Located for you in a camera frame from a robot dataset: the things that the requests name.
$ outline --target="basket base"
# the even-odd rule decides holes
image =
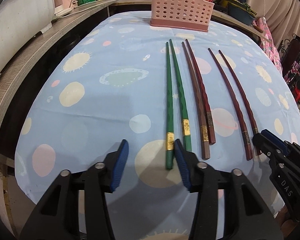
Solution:
[[[176,29],[186,29],[192,31],[199,32],[208,32],[208,25],[202,25],[197,23],[187,23],[187,22],[179,22],[179,21],[171,21],[171,20],[162,20],[162,19],[151,19],[150,25],[154,27],[170,27]]]

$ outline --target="green chopstick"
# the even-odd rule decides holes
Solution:
[[[169,43],[166,43],[166,62],[167,62],[167,151],[166,151],[166,169],[173,168],[173,99],[172,99],[172,78],[170,66]]]
[[[182,127],[183,127],[183,130],[182,130],[182,132],[183,132],[183,147],[188,152],[191,152],[192,148],[191,148],[190,126],[189,126],[189,117],[188,117],[185,93],[184,93],[183,86],[182,86],[182,80],[181,80],[181,74],[180,74],[179,65],[178,65],[178,61],[177,61],[177,56],[174,51],[172,40],[170,39],[169,41],[170,41],[170,46],[171,46],[171,51],[172,51],[174,70],[176,72],[176,78],[177,78],[180,115],[181,115],[181,122],[182,122]]]

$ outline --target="pink plastic basket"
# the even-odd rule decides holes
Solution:
[[[207,0],[152,0],[150,25],[208,32],[213,6]]]

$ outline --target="blue tablecloth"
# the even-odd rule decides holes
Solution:
[[[269,181],[265,155],[246,161],[238,119],[211,55],[228,57],[245,90],[259,130],[300,144],[300,114],[273,63],[250,38],[210,22],[209,32],[157,28],[151,12],[114,15],[97,26],[55,69],[33,103],[19,138],[16,179],[37,203],[63,169],[83,171],[129,142],[120,187],[106,196],[117,240],[187,239],[196,194],[183,187],[177,165],[166,171],[165,43],[171,38],[179,62],[192,139],[200,159],[199,127],[191,80],[181,42],[187,38],[204,80],[216,132],[207,161],[215,169],[241,169],[273,213],[283,206]],[[225,63],[249,135],[242,98]],[[181,137],[178,93],[172,68],[175,137]],[[218,237],[222,236],[223,195],[219,192]],[[83,210],[80,208],[80,220]]]

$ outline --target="beige curtain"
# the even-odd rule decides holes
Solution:
[[[272,34],[274,45],[281,40],[291,40],[294,34],[300,37],[300,2],[299,0],[247,0],[251,8],[265,17]]]

